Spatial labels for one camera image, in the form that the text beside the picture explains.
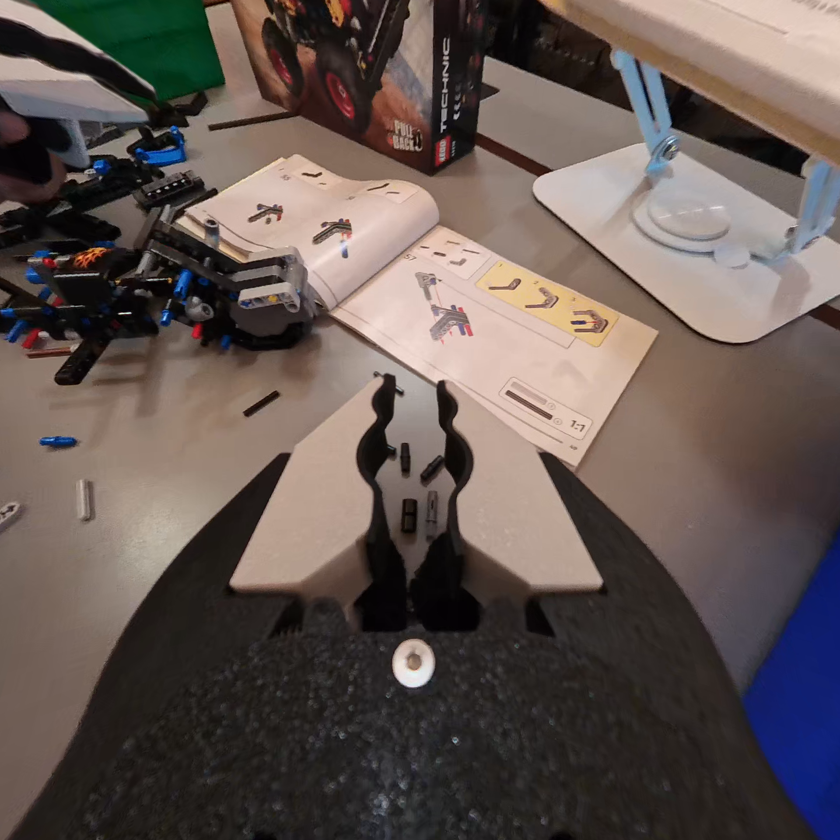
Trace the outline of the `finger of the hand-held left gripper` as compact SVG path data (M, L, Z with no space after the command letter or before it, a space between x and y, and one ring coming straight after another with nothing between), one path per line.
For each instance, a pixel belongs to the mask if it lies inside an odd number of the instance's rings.
M35 49L2 49L3 106L22 117L141 122L157 91L98 49L42 40Z
M83 80L155 98L152 85L67 25L23 2L1 2L2 82Z

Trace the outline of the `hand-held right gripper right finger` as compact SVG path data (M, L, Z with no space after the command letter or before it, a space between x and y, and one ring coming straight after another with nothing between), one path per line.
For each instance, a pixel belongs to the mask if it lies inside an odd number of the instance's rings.
M504 601L526 612L543 595L599 592L604 585L541 450L451 381L436 385L454 481L446 527L410 584L428 631L472 631Z

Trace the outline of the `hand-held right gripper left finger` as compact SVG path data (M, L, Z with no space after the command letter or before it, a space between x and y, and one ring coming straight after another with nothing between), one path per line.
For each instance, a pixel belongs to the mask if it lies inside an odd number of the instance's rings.
M293 449L229 581L239 594L336 601L363 630L407 625L407 577L377 473L396 378L374 378Z

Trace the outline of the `pile of small toy pins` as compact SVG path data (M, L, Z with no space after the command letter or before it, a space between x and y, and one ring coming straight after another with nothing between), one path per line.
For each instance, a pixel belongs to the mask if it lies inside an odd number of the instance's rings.
M395 461L403 478L414 476L423 488L434 481L443 468L443 456L438 455L421 471L416 471L413 462L411 442L405 438L393 443L389 429L394 418L403 413L404 390L391 373L374 372L375 389L371 397L373 424L365 432L359 449L359 462L363 478L372 488L373 514L372 528L377 539L384 538L386 521L386 488L379 481L382 468ZM422 522L425 527L436 529L439 510L439 498L435 490L430 490L427 499L420 496L400 498L399 531L403 535L417 533Z

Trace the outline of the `monster truck toy set box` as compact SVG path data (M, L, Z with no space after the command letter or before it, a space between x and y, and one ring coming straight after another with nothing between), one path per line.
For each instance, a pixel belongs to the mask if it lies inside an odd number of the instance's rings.
M261 97L426 174L473 151L485 1L233 1Z

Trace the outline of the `person's left hand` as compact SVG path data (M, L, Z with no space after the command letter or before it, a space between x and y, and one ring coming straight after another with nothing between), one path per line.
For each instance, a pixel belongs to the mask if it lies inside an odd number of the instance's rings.
M33 135L25 119L2 111L1 198L24 205L46 203L67 178L62 160Z

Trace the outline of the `pile of black toy beams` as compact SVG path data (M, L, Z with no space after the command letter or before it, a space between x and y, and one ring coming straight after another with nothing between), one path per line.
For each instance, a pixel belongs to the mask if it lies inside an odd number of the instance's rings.
M139 126L139 138L141 126L152 129L154 133L166 131L172 125L182 131L188 127L188 118L201 113L207 103L206 92L199 91L189 101L178 104L165 102L153 108L152 124ZM86 168L86 177L82 180L69 179L47 203L2 212L1 248L42 240L50 232L61 236L61 245L113 241L121 235L119 228L92 215L92 212L124 197L132 197L133 191L154 179L179 172L174 171L173 166L150 166L136 161L127 152L124 156L94 154ZM174 206L206 194L205 189Z

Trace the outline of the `blue toy panel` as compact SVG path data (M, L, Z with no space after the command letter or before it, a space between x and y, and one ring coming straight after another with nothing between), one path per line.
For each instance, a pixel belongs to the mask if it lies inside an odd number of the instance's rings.
M172 125L168 130L154 133L141 126L140 138L126 148L136 161L154 167L180 164L186 161L186 144L182 131Z

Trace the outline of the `stacked green plastic bins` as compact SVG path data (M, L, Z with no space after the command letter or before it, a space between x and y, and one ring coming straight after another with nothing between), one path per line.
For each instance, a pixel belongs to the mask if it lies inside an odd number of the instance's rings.
M35 1L171 100L225 83L201 1Z

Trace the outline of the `long black toy axle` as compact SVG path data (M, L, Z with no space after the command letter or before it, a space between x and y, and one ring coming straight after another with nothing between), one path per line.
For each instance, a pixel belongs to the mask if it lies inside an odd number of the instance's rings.
M237 128L245 128L258 124L274 123L285 119L293 119L296 116L297 114L294 112L273 112L242 119L213 122L209 123L206 127L209 132L217 132L224 130L233 130Z

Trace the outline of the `building instruction booklet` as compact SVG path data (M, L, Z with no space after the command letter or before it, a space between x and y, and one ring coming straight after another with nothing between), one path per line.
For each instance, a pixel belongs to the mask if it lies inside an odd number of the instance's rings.
M243 269L295 249L317 303L431 382L450 380L576 468L656 331L439 224L432 196L295 154L186 209Z

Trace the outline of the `toy chassis with grey motor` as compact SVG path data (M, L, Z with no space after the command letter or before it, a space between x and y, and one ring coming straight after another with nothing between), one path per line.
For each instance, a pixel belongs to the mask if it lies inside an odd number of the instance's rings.
M172 206L149 212L136 246L135 276L170 283L160 325L182 322L203 346L286 350L312 328L317 295L295 248L246 252L224 242L216 217Z

